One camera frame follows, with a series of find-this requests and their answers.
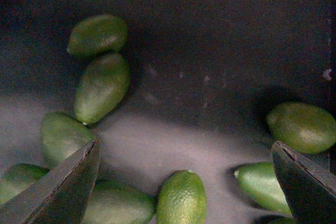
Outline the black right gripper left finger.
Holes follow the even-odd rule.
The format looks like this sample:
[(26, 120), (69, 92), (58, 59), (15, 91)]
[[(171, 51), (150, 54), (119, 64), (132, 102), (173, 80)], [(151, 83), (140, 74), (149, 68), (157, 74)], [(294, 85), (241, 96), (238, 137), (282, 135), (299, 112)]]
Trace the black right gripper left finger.
[(97, 179), (98, 140), (1, 206), (1, 223), (81, 223)]

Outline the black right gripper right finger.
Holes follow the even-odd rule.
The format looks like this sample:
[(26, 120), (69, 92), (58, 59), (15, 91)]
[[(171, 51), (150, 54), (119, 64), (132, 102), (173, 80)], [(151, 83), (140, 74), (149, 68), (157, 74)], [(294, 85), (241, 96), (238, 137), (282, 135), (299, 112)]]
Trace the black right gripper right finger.
[(335, 175), (281, 141), (271, 156), (295, 222), (335, 223)]

